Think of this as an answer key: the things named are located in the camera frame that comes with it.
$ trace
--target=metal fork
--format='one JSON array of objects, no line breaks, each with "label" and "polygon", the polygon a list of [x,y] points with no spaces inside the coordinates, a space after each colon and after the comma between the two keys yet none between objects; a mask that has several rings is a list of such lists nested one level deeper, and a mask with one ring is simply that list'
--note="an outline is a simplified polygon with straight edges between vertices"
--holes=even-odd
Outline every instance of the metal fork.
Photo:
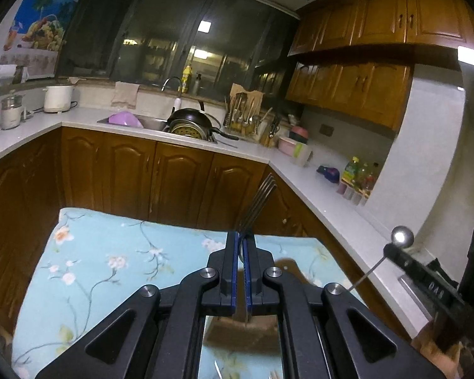
[{"label": "metal fork", "polygon": [[244,213],[243,217],[240,220],[239,227],[237,232],[239,233],[239,244],[238,244],[238,252],[239,258],[241,262],[244,263],[244,257],[242,252],[242,241],[246,236],[246,232],[249,231],[253,225],[253,223],[260,215],[265,203],[267,202],[268,198],[272,191],[277,188],[276,180],[274,179],[272,174],[268,174],[267,178],[261,183],[260,187],[255,193],[251,204],[249,205],[248,210]]}]

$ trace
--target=white countertop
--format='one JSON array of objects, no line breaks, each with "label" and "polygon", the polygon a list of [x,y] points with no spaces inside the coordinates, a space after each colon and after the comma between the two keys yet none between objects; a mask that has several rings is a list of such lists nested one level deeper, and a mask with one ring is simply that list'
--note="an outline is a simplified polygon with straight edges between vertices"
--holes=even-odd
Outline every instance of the white countertop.
[{"label": "white countertop", "polygon": [[[314,148],[313,161],[308,167],[301,168],[292,164],[290,157],[278,149],[265,148],[246,141],[232,141],[216,136],[218,141],[232,144],[233,147],[231,147],[222,143],[214,144],[175,134],[96,122],[112,113],[108,110],[83,107],[61,114],[38,113],[32,119],[21,123],[19,127],[0,131],[0,158],[32,139],[64,126],[148,138],[252,159],[269,164],[291,186],[292,190],[322,221],[364,272],[382,257],[383,246],[389,241],[385,240],[370,223],[359,215],[350,201],[335,192],[337,185],[328,182],[316,172],[319,165],[316,158],[317,153],[324,154],[324,156],[330,153],[321,145],[310,143]],[[395,265],[384,261],[370,276],[370,280],[397,315],[409,335],[415,337],[427,323],[427,319],[399,283],[398,277],[402,273]]]}]

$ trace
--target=ceiling light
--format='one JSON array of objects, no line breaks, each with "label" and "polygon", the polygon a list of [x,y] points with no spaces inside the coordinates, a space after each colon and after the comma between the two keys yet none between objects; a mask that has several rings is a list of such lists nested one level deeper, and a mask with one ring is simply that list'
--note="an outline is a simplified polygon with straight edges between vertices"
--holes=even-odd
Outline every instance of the ceiling light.
[{"label": "ceiling light", "polygon": [[209,53],[204,50],[195,50],[193,56],[201,59],[206,59],[207,57],[209,57]]},{"label": "ceiling light", "polygon": [[198,26],[198,31],[202,33],[208,33],[210,28],[211,28],[210,21],[200,21],[200,25]]}]

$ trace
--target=floral pattern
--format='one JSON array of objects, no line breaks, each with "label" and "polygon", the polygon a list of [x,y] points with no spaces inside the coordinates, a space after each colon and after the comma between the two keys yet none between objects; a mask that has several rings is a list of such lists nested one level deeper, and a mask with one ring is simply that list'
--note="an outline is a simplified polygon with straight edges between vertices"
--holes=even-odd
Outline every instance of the floral pattern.
[{"label": "floral pattern", "polygon": [[[225,247],[225,232],[208,232],[64,208],[33,274],[13,340],[13,368],[21,379],[66,351],[138,288],[164,288],[203,268]],[[274,259],[292,258],[322,286],[349,283],[316,239],[256,236]],[[281,371],[281,358],[202,347],[198,377],[263,378]]]}]

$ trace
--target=purple object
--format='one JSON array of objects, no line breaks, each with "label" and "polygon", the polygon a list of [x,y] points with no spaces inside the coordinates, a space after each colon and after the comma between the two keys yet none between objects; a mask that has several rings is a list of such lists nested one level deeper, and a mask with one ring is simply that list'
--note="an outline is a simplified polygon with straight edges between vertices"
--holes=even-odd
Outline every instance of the purple object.
[{"label": "purple object", "polygon": [[137,117],[130,111],[121,111],[109,117],[110,123],[126,125],[127,127],[144,128]]},{"label": "purple object", "polygon": [[339,179],[341,175],[337,168],[329,168],[329,167],[324,167],[323,165],[320,165],[316,171],[322,174],[330,182],[334,184],[339,183]]}]

